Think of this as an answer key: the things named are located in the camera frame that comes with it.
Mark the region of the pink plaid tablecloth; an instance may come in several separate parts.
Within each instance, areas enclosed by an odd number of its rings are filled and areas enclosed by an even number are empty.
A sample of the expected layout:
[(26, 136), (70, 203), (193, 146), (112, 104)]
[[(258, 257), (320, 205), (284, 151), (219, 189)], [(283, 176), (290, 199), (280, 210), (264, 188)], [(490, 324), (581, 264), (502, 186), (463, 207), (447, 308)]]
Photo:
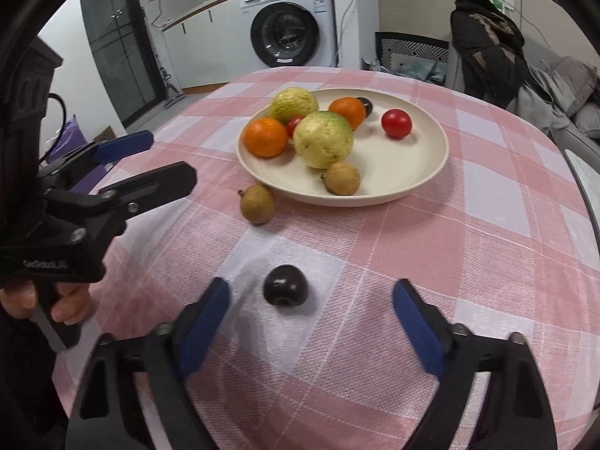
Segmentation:
[[(269, 223), (249, 225), (238, 191), (251, 180), (235, 141), (287, 86), (404, 96), (447, 132), (447, 165), (396, 202), (320, 208), (282, 198)], [(436, 388), (392, 307), (395, 282), (407, 278), (477, 334), (524, 334), (558, 446), (573, 448), (584, 436), (599, 385), (599, 253), (566, 161), (535, 127), (412, 79), (285, 68), (252, 73), (195, 103), (108, 181), (179, 161), (195, 167), (195, 189), (129, 223), (91, 290), (97, 309), (79, 345), (57, 358), (53, 379), (65, 407), (101, 333), (143, 335), (220, 276), (233, 304), (188, 384), (220, 447), (400, 449)], [(263, 298), (267, 274), (285, 264), (308, 281), (299, 307)]]

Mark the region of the dark cherry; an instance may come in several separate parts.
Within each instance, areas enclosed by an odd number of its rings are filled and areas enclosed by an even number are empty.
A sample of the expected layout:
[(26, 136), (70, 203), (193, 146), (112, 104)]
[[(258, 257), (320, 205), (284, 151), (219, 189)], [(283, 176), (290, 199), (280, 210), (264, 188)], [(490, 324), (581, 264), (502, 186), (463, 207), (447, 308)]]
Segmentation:
[(368, 118), (373, 111), (373, 104), (371, 100), (366, 99), (364, 96), (358, 96), (357, 100), (364, 106), (365, 108), (365, 117)]
[(272, 306), (299, 307), (308, 299), (308, 281), (297, 267), (280, 265), (267, 274), (263, 281), (262, 293), (263, 298)]

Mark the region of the white washing machine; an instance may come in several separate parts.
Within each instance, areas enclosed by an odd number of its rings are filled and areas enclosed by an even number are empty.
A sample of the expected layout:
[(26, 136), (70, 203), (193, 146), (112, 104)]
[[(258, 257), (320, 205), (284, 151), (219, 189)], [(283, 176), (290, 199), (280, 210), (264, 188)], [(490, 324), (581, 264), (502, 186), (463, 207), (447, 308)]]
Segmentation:
[(239, 0), (254, 70), (335, 64), (334, 0)]

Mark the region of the small orange tangerine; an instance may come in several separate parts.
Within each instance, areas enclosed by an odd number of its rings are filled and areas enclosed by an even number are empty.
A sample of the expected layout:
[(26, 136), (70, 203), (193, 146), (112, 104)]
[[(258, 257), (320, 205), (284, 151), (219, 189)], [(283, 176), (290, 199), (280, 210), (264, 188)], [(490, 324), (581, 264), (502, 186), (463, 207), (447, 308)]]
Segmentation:
[(356, 130), (367, 117), (364, 103), (353, 96), (340, 97), (334, 100), (328, 106), (328, 110), (345, 118), (353, 130)]

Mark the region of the grey sofa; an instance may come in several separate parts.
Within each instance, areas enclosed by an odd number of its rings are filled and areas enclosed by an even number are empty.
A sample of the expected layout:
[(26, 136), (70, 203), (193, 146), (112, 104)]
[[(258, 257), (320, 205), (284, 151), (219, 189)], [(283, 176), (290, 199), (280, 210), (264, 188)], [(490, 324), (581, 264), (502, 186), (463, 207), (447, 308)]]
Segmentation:
[(599, 168), (599, 74), (574, 57), (560, 57), (527, 39), (530, 75), (505, 109)]

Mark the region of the white marble coffee table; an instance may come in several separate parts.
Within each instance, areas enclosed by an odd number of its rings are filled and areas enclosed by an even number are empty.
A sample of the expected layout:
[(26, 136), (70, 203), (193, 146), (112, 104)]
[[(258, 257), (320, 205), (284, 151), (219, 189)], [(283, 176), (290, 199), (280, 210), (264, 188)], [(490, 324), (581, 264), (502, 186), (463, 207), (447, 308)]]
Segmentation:
[(584, 159), (577, 156), (572, 150), (565, 151), (567, 160), (574, 170), (577, 183), (579, 184), (584, 199), (591, 209), (596, 225), (599, 225), (600, 197), (599, 197), (599, 173), (593, 169)]

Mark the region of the large orange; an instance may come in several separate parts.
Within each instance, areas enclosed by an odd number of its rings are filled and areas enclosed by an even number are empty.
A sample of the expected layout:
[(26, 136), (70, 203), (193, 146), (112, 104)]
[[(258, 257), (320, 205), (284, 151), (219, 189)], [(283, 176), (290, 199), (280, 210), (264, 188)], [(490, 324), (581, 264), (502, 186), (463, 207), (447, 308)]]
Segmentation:
[(261, 159), (280, 156), (288, 147), (285, 126), (276, 119), (265, 117), (252, 121), (242, 134), (245, 148)]

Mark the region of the black patterned chair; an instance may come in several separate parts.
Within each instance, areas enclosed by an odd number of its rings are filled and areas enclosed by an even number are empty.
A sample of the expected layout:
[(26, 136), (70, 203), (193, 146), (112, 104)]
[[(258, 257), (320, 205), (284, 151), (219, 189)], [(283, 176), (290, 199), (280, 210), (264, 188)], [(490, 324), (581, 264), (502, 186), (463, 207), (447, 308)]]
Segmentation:
[(372, 71), (409, 77), (444, 86), (449, 67), (450, 43), (418, 34), (377, 31)]

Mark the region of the yellow-green guava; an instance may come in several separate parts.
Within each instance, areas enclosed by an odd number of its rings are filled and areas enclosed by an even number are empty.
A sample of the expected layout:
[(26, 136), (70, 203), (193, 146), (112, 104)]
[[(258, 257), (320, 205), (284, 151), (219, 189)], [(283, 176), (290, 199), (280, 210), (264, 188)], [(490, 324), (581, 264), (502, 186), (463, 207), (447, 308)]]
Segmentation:
[(344, 117), (317, 111), (298, 123), (292, 141), (296, 155), (306, 166), (326, 170), (347, 159), (354, 145), (354, 131)]

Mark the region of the red cherry tomato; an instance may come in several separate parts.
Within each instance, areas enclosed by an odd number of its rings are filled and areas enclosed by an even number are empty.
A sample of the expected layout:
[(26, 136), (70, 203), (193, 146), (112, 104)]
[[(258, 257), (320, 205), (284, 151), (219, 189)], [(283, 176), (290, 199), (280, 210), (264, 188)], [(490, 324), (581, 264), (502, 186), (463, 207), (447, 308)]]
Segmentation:
[(382, 115), (381, 127), (388, 137), (402, 140), (412, 132), (413, 123), (405, 111), (391, 109)]

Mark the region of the pale yellow guava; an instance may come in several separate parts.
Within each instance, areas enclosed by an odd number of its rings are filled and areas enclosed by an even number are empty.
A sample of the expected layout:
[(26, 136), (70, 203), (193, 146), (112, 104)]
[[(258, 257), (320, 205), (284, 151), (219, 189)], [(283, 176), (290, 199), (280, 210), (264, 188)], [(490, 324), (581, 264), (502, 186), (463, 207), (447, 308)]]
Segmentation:
[(320, 105), (310, 90), (288, 87), (280, 91), (271, 101), (268, 117), (287, 124), (295, 117), (305, 117), (319, 109)]

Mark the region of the cream round plate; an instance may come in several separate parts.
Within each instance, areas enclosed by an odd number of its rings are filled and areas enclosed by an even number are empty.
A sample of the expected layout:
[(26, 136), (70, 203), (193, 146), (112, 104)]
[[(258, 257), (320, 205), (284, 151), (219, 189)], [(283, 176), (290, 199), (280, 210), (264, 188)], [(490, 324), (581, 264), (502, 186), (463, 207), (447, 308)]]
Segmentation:
[[(432, 180), (447, 163), (450, 145), (440, 123), (404, 96), (358, 88), (315, 90), (316, 100), (327, 107), (345, 96), (363, 96), (373, 103), (372, 114), (356, 132), (354, 147), (347, 157), (361, 175), (361, 185), (352, 196), (330, 194), (323, 187), (318, 169), (310, 169), (289, 147), (273, 159), (253, 156), (239, 134), (236, 155), (253, 178), (280, 195), (308, 204), (330, 207), (362, 207), (395, 201)], [(408, 113), (412, 132), (402, 140), (389, 138), (380, 117), (390, 109)]]

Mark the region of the brown longan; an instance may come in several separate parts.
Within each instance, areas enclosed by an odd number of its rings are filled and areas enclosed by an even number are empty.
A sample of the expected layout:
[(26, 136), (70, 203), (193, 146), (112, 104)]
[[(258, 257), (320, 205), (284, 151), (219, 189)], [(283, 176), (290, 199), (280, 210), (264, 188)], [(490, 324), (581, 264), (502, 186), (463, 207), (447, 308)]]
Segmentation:
[(321, 180), (328, 192), (339, 196), (352, 196), (361, 185), (358, 169), (345, 162), (334, 163), (321, 175)]
[(276, 201), (270, 190), (260, 184), (254, 184), (245, 190), (239, 190), (240, 212), (246, 221), (253, 225), (264, 225), (276, 213)]

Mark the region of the grey pillow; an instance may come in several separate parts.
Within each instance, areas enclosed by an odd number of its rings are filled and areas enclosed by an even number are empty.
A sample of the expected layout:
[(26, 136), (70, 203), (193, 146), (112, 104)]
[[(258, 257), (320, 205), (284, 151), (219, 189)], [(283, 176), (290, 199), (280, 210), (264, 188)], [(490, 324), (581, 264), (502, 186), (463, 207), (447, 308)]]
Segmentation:
[(599, 76), (596, 66), (574, 57), (563, 57), (549, 67), (551, 93), (567, 117), (584, 105), (599, 104)]

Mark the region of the black jacket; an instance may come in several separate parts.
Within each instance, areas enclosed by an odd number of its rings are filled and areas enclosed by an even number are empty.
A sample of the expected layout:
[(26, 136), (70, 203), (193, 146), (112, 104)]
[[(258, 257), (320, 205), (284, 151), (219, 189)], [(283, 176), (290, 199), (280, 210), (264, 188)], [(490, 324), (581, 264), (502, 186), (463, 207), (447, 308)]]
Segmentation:
[(490, 0), (456, 0), (451, 43), (462, 62), (465, 93), (506, 108), (530, 74), (525, 39)]

